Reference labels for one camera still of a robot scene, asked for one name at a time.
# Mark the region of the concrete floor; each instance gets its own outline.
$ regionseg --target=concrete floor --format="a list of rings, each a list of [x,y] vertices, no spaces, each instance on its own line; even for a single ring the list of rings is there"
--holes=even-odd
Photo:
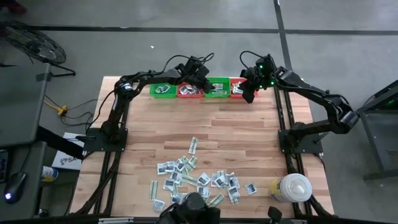
[[[28,8],[24,16],[0,12],[1,19],[18,19],[32,25],[122,26],[183,28],[277,29],[272,0],[20,0]],[[286,29],[397,30],[395,0],[280,0]],[[73,106],[98,96],[102,77],[125,75],[163,67],[172,55],[207,55],[211,76],[239,75],[238,55],[243,50],[270,53],[284,65],[279,34],[181,33],[181,32],[45,32],[66,51],[64,64],[76,77],[56,78],[48,96]],[[287,35],[293,69],[307,82],[347,97],[353,108],[397,79],[396,35]],[[0,42],[0,62],[29,64],[22,53]],[[254,61],[249,55],[246,62]],[[173,61],[170,66],[184,62]],[[75,115],[93,111],[95,103]],[[314,120],[325,119],[324,109],[311,104]],[[45,107],[41,125],[57,134],[83,133],[84,127],[64,126]],[[345,218],[398,222],[398,178],[363,182],[377,171],[368,140],[359,122],[347,135],[329,134],[323,141],[326,176],[335,213]],[[49,153],[48,161],[54,152]],[[66,184],[49,188],[43,207],[51,215],[63,215],[77,173],[64,174]]]

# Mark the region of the wooden table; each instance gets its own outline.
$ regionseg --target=wooden table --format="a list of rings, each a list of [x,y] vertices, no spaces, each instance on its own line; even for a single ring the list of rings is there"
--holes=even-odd
[[[97,110],[117,80],[119,77],[104,77]],[[290,94],[290,97],[295,120],[312,122],[308,100],[296,94]],[[107,119],[113,99],[109,97],[104,103],[94,127]],[[292,204],[273,201],[267,189],[271,180],[287,175],[284,155],[279,150],[279,121],[272,88],[259,91],[254,103],[247,104],[243,99],[232,98],[155,99],[150,96],[148,87],[131,102],[127,120],[129,136],[119,166],[112,216],[159,216],[149,200],[151,180],[159,181],[157,198],[163,200],[166,207],[171,202],[170,192],[162,189],[164,179],[169,175],[158,176],[157,164],[175,161],[183,155],[190,158],[188,148],[192,137],[199,139],[195,154],[197,168],[191,172],[192,176],[198,177],[203,172],[211,176],[218,170],[225,170],[235,172],[241,186],[253,182],[257,187],[257,193],[251,196],[241,188],[238,205],[231,204],[225,189],[210,187],[209,200],[219,192],[226,197],[219,205],[221,217],[267,218],[269,206],[279,208],[284,217],[294,216]],[[71,212],[81,208],[97,187],[103,157],[104,153],[95,152],[84,160]],[[313,194],[327,211],[333,213],[321,162],[311,154],[302,157]],[[103,208],[107,191],[105,189]],[[187,183],[179,188],[179,192],[192,191],[196,188]]]

